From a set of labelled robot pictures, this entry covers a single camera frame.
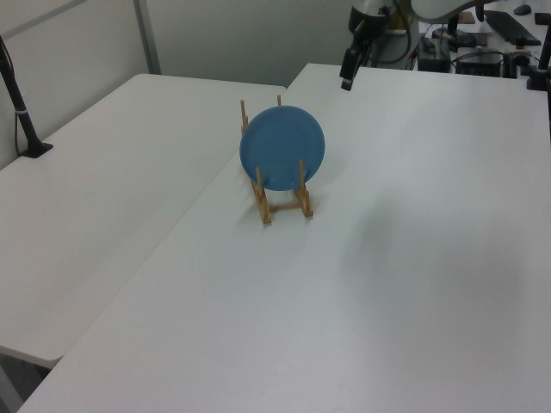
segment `black cable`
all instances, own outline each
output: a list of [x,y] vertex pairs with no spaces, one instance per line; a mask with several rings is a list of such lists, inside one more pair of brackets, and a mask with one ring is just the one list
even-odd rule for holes
[[424,32],[423,37],[427,37],[427,34],[429,33],[429,30],[430,30],[430,28],[431,28],[432,26],[434,26],[434,23],[432,23],[431,25],[429,25],[429,27],[427,28],[427,30]]
[[412,33],[410,31],[410,25],[408,24],[408,21],[406,19],[406,16],[404,15],[404,12],[398,5],[398,0],[393,0],[394,7],[398,11],[399,17],[402,20],[402,23],[404,23],[404,27],[406,28],[406,36],[407,36],[407,47],[406,51],[402,53],[402,55],[399,58],[392,59],[392,60],[377,60],[377,64],[381,65],[392,65],[394,63],[398,63],[401,59],[403,59],[405,56],[407,56],[407,53],[410,52],[410,49],[412,48]]
[[2,46],[2,49],[6,53],[6,56],[8,56],[8,62],[9,62],[9,68],[11,71],[14,71],[14,62],[11,61],[11,56],[9,55],[8,47],[3,42],[2,36],[0,36],[0,46]]
[[483,56],[485,54],[499,54],[501,56],[505,56],[505,53],[497,52],[497,51],[496,52],[473,52],[473,53],[464,54],[459,58],[453,59],[450,63],[451,64],[457,63],[463,59],[473,58],[474,56]]
[[[0,36],[0,46],[2,47],[4,53],[8,57],[8,63],[9,63],[9,69],[11,72],[14,72],[14,62],[11,60],[11,56],[9,55],[8,47],[3,42],[2,37]],[[17,130],[17,124],[18,124],[18,118],[17,118],[17,112],[14,113],[14,119],[15,119],[15,133],[14,133],[14,141],[15,141],[15,152],[17,153],[17,156],[20,157],[21,153],[19,152],[19,144],[17,142],[18,138],[18,130]]]
[[15,152],[17,153],[17,156],[20,157],[21,153],[19,152],[19,144],[17,143],[17,113],[15,113]]

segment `wooden peg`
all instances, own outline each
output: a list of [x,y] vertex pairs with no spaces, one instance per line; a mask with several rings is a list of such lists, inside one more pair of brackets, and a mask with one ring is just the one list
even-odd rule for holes
[[241,101],[241,122],[241,134],[243,134],[249,126],[249,116],[245,113],[245,101]]
[[260,168],[257,167],[257,183],[253,181],[252,188],[255,191],[255,197],[257,198],[258,211],[260,212],[260,218],[265,224],[272,223],[272,216],[269,211],[268,198],[266,198],[266,192],[264,191],[264,185],[262,184],[262,173]]

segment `white table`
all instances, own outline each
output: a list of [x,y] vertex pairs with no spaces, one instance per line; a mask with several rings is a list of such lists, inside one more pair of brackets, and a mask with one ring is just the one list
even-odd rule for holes
[[0,172],[0,353],[52,367],[284,88],[134,77]]
[[264,227],[234,155],[21,413],[551,410],[546,95],[338,73],[283,96],[325,131],[313,219]]

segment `electronic device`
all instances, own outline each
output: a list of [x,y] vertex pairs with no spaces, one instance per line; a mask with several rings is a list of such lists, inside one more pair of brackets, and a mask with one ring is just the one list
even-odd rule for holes
[[534,20],[538,26],[548,26],[551,24],[551,14],[534,13]]
[[515,18],[504,11],[484,12],[486,21],[497,34],[515,46],[539,46],[541,42]]
[[500,77],[503,57],[497,50],[461,47],[457,51],[455,73],[459,75]]
[[532,12],[532,8],[529,4],[522,4],[513,10],[516,15],[529,15]]
[[[484,4],[494,0],[354,0],[350,11],[348,28],[354,37],[352,45],[344,54],[340,77],[342,88],[351,90],[354,77],[361,65],[390,65],[398,63],[407,56],[412,46],[412,34],[409,21],[402,10],[421,22],[439,23],[459,15],[465,9],[475,7],[479,21],[484,21]],[[387,29],[390,15],[397,11],[404,23],[407,36],[406,51],[396,59],[381,61],[371,58],[374,41],[382,37]]]
[[418,70],[448,73],[451,66],[449,57],[449,44],[442,39],[419,39],[418,44]]

